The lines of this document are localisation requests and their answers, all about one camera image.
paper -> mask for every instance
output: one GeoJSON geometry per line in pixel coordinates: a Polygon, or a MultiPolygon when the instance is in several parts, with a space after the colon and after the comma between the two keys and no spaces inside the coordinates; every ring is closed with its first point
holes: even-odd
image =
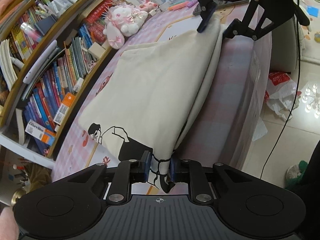
{"type": "Polygon", "coordinates": [[[254,133],[253,133],[252,141],[254,142],[254,141],[260,139],[261,137],[265,136],[267,134],[267,132],[268,132],[268,130],[267,130],[263,120],[261,119],[261,117],[259,117],[256,129],[254,130],[254,133]]]}

box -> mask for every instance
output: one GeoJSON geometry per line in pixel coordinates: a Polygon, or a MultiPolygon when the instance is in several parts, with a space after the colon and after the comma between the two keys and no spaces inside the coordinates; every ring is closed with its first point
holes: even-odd
{"type": "Polygon", "coordinates": [[[26,133],[50,146],[53,144],[55,138],[55,134],[53,132],[49,131],[47,128],[44,128],[42,125],[39,125],[33,120],[28,122],[26,133]]]}
{"type": "Polygon", "coordinates": [[[57,123],[58,125],[61,125],[64,117],[66,116],[66,114],[68,112],[68,109],[72,105],[73,101],[75,101],[75,99],[76,99],[76,97],[73,94],[71,94],[70,92],[65,95],[56,115],[54,116],[53,121],[55,123],[57,123]]]}

pink ribbon bow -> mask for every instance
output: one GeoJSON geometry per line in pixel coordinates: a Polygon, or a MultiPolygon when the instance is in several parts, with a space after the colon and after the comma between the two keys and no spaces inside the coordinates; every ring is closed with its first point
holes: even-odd
{"type": "Polygon", "coordinates": [[[109,41],[109,44],[110,44],[111,47],[119,48],[118,43],[121,43],[121,38],[119,36],[116,36],[115,40],[110,40],[109,41]]]}
{"type": "Polygon", "coordinates": [[[131,14],[128,17],[126,17],[126,20],[128,23],[134,23],[134,19],[137,17],[143,19],[141,11],[136,8],[132,8],[131,14]]]}

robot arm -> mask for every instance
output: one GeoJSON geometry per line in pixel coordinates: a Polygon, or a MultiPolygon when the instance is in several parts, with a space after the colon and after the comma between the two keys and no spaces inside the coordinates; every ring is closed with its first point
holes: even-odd
{"type": "MultiPolygon", "coordinates": [[[[213,0],[198,1],[202,10],[200,14],[202,22],[197,31],[201,33],[206,28],[217,4],[213,0]]],[[[294,15],[297,17],[301,25],[308,26],[310,24],[308,17],[303,13],[301,8],[293,2],[293,0],[251,0],[243,20],[240,21],[239,19],[234,19],[225,30],[223,37],[232,39],[236,35],[242,35],[250,37],[256,41],[276,27],[288,21],[294,15]],[[253,30],[249,27],[249,24],[258,5],[263,7],[264,13],[256,28],[253,30]],[[269,19],[271,23],[262,28],[266,19],[269,19]]]]}

toy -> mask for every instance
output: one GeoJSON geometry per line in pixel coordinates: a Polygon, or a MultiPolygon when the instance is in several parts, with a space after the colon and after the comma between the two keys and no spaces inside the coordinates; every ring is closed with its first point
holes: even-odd
{"type": "Polygon", "coordinates": [[[119,49],[124,44],[124,36],[130,37],[138,32],[148,17],[146,11],[140,11],[135,6],[122,3],[111,7],[105,17],[103,34],[114,49],[119,49]]]}
{"type": "Polygon", "coordinates": [[[153,9],[157,8],[157,7],[158,7],[158,5],[156,3],[153,3],[153,2],[150,2],[150,1],[147,0],[146,3],[140,4],[137,8],[140,11],[150,12],[153,9]]]}

